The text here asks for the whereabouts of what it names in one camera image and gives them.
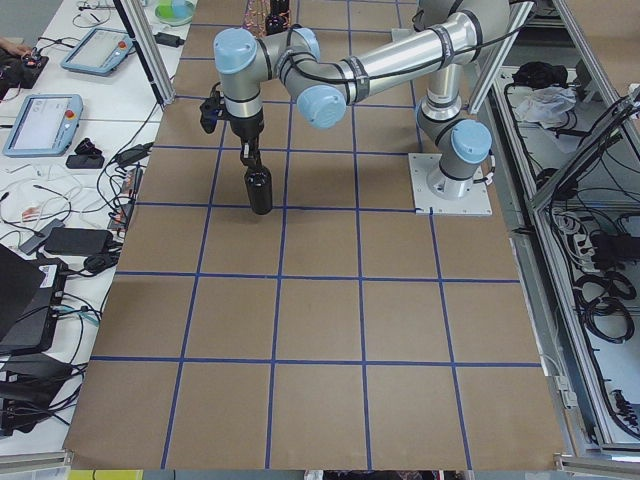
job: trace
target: tiled surface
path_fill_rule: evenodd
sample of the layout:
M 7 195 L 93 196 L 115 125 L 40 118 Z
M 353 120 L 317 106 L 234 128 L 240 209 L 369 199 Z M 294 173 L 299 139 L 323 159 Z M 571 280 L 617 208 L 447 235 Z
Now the tiled surface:
M 413 212 L 426 82 L 326 131 L 264 85 L 275 208 L 256 216 L 238 138 L 198 122 L 213 36 L 245 7 L 199 2 L 67 440 L 78 466 L 550 468 L 558 428 L 495 198 L 486 219 Z M 335 61 L 386 43 L 415 2 L 292 7 Z

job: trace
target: gray floor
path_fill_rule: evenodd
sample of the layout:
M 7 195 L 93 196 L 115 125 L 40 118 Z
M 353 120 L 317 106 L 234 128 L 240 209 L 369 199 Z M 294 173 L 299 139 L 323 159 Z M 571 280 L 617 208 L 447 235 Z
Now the gray floor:
M 35 45 L 62 0 L 0 0 L 0 36 Z

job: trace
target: robotic arm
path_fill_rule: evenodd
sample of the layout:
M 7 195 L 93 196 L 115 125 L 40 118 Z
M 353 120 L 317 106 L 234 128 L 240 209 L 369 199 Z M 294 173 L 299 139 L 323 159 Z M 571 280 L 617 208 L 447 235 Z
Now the robotic arm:
M 214 40 L 224 96 L 215 86 L 200 107 L 201 124 L 211 133 L 217 120 L 229 121 L 240 137 L 251 207 L 266 214 L 272 200 L 271 176 L 259 151 L 262 82 L 278 78 L 302 116 L 325 129 L 342 119 L 347 105 L 435 72 L 417 108 L 417 122 L 443 151 L 438 170 L 430 174 L 432 190 L 459 198 L 491 146 L 486 127 L 457 119 L 461 66 L 475 60 L 483 45 L 505 35 L 509 12 L 508 0 L 420 0 L 414 35 L 337 63 L 320 63 L 320 47 L 306 28 L 261 39 L 242 29 L 224 30 Z

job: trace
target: black cylinder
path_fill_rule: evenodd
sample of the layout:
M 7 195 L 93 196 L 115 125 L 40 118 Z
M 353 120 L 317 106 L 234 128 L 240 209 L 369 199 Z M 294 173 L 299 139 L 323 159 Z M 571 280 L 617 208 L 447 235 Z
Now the black cylinder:
M 244 174 L 251 210 L 258 215 L 266 215 L 273 208 L 273 192 L 271 189 L 271 172 L 267 167 L 259 170 L 247 169 Z

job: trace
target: light blue cap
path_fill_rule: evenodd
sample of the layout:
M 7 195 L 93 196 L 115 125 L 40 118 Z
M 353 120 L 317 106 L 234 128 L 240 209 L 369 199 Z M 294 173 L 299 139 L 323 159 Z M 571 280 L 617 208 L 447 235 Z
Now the light blue cap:
M 246 68 L 256 58 L 258 45 L 247 30 L 229 28 L 213 40 L 213 53 L 218 72 L 231 75 Z
M 463 120 L 453 127 L 451 144 L 465 162 L 482 163 L 491 150 L 491 132 L 480 122 Z
M 344 117 L 347 102 L 330 85 L 314 85 L 298 96 L 298 110 L 316 128 L 331 128 Z
M 320 61 L 320 44 L 318 43 L 318 39 L 316 38 L 316 34 L 313 33 L 312 30 L 308 28 L 296 28 L 295 32 L 300 35 L 307 45 L 309 46 L 309 50 L 311 51 L 311 55 L 315 57 L 315 59 Z

